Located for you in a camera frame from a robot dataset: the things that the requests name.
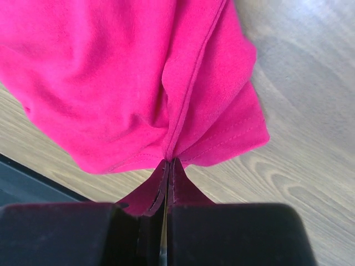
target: dark floor edge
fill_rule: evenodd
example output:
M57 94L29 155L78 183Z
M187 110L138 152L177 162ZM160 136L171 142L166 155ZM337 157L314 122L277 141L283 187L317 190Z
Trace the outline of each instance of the dark floor edge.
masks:
M2 164L3 166L8 167L14 171L20 172L21 174L23 174L29 178L32 178L44 185L47 185L50 188L57 190L58 192L61 192L76 201L91 201L90 199L76 193L75 191L68 189L67 187L64 187L63 185L49 179L48 177L45 177L45 176L41 175L40 173L37 173L37 172L31 170L30 168L25 167L24 165L21 165L20 163L15 162L14 160L6 157L3 154L0 154L0 164Z

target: fabric fold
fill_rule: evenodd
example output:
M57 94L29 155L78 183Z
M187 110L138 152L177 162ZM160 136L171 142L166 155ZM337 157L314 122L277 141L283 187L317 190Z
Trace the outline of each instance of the fabric fold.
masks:
M0 81L90 173L210 166L265 144L232 1L3 1Z

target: pink fabric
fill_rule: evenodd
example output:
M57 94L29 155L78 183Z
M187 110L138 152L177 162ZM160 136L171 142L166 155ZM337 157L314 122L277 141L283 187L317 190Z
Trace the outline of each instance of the pink fabric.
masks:
M91 173L265 144L255 60L231 1L1 0L0 81Z

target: stitching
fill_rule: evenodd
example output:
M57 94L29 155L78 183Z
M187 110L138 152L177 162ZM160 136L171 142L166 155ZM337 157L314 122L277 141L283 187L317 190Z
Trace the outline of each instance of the stitching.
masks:
M135 155L133 157L130 157L130 158L126 159L125 161L129 161L129 160L132 160L134 158L141 157L141 156L150 156L150 157L154 157L154 158L161 158L161 157L158 157L158 156L155 156L155 155L151 155L151 154L139 154L139 155ZM115 169L121 168L121 167L126 166L126 165L131 165L133 163L137 163L137 162L132 162L132 163L129 163L129 164L125 164L124 162L116 163L109 170L105 171L105 173L111 173Z
M240 137L240 136L242 136L242 135L244 135L244 134L250 132L251 130L253 130L253 129L259 127L260 125L261 125L261 123L258 123L257 125L248 128L246 131L244 131L244 132L242 132L242 133L240 133L240 134L237 134L237 135L235 135L235 136L233 136L233 137L231 137L231 138L229 138L229 139L227 139L227 140L225 140L225 141L222 141L222 142L218 143L217 145L215 145L215 146L213 146L213 147L210 147L209 149L205 150L204 152L202 152L202 153L196 155L195 157L190 158L190 159L187 159L187 160L183 160L182 162L188 162L188 161L191 161L191 160L193 160L193 159L195 159L195 158L197 158L197 157L200 157L201 155L205 154L206 152L209 152L210 150L213 150L214 148L217 148L217 147L221 146L222 144L225 144L225 143L227 143L227 142L229 142L229 141L231 141L231 140L233 140L233 139L235 139L235 138L237 138L237 137Z
M217 13L216 13L216 16L214 17L214 20L213 20L213 22L211 23L210 28L209 28L207 34L205 35L204 41L203 41L203 43L202 43L202 45L201 45L201 47L200 47L200 49L199 49L199 52L198 52L199 55L198 55L198 57L196 58L196 61L194 62L194 65L195 65L195 66L194 66L194 70L193 70L192 73L191 73L190 80L189 80L189 83L188 83L188 86L187 86L187 90L186 90L186 93L185 93L185 95L184 95L184 99L183 99L183 101L182 101L182 106L181 106L181 109L180 109L179 117L178 117L177 123L176 123L176 125L175 125L175 127L174 127L173 134L171 135L171 138L170 138L168 147L166 148L165 155L166 155L166 154L169 152L169 150L170 150L170 147L171 147L171 145L172 145L172 143L173 143L173 138L174 138L174 135L175 135L175 131L176 131L176 129L178 128L178 124L180 123L182 110L183 110L184 107L185 107L185 101L186 101L186 98L187 98L187 93L190 92L190 90L191 90L192 78L194 77L194 75L195 75L196 72L197 72L197 67L196 67L196 65L197 65L198 61L200 60L200 58L201 58L202 49L203 49L203 47L206 47L206 40L207 40L207 38L210 36L210 33L211 33L212 28L214 28L214 25L215 25L216 20L220 17L219 14L221 13L221 8L224 7L224 4L225 4L225 1L221 1L220 6L218 7L218 11L217 11Z
M213 136L210 136L210 137L206 138L205 140L202 140L202 141L199 142L198 144L194 144L194 145L188 147L188 148L187 148L185 151L183 151L182 154L180 154L180 155L183 155L184 153L188 152L190 149L192 149L192 148L194 148L194 147L196 147L196 146L198 146L198 145L200 145L200 144L206 142L207 140L210 140L210 139L214 138L215 136L217 136L217 135L219 135L219 134L221 134L221 133L224 133L224 132L226 132L226 131L232 129L232 128L235 127L235 126L238 126L238 125L240 125L240 124L242 124L242 123L244 123L244 122L247 122L247 121L251 120L252 118L253 118L253 117L245 118L245 119L243 119L243 120L241 120L241 121L239 121L239 122L237 122L237 123L235 123L235 124L233 124L233 125L227 127L226 129L223 129L223 130L217 132L217 133L214 134Z

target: wood grain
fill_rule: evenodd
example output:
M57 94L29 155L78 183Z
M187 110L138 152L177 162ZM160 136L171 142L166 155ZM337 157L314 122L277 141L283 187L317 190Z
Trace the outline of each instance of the wood grain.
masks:
M355 1L237 0L258 47L254 86L271 134L258 150L187 174L217 202L285 202L303 218L320 265L355 262ZM92 176L0 89L0 152L97 201L151 171Z

